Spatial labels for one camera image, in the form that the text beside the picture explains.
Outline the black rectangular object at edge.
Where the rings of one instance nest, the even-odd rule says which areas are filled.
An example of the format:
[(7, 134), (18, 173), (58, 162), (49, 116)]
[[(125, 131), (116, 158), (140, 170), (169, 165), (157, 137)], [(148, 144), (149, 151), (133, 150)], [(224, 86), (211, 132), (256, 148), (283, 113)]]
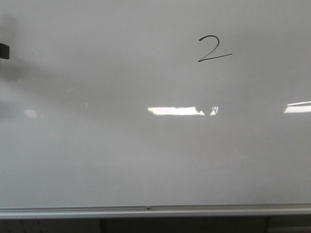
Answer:
[(6, 44), (0, 43), (0, 58), (10, 59), (10, 47)]

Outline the white whiteboard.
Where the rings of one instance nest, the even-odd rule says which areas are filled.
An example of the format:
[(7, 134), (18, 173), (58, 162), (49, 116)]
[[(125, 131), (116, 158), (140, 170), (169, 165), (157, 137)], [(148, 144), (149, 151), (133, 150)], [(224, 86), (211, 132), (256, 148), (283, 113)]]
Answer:
[(3, 0), (1, 219), (311, 212), (308, 0)]

